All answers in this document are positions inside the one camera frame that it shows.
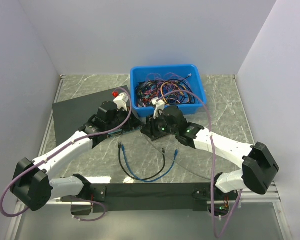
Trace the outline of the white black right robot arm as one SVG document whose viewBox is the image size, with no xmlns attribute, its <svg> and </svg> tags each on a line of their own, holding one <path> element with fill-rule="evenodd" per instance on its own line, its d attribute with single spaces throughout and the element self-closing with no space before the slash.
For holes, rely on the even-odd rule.
<svg viewBox="0 0 300 240">
<path fill-rule="evenodd" d="M 265 195 L 280 170 L 265 144 L 241 143 L 210 132 L 202 125 L 188 122 L 177 106 L 157 110 L 147 117 L 141 133 L 152 141 L 172 135 L 184 146 L 210 152 L 235 164 L 238 170 L 212 176 L 210 195 L 216 200 L 240 189 Z"/>
</svg>

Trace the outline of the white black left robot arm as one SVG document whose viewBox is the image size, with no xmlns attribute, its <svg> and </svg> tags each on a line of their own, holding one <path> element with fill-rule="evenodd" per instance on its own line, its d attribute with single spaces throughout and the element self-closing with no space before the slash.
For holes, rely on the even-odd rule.
<svg viewBox="0 0 300 240">
<path fill-rule="evenodd" d="M 132 110 L 125 100 L 104 102 L 87 123 L 64 143 L 45 155 L 20 160 L 8 190 L 28 209 L 37 211 L 49 200 L 67 196 L 79 201 L 91 198 L 91 183 L 82 175 L 56 178 L 60 169 L 92 150 L 116 130 L 131 130 Z"/>
</svg>

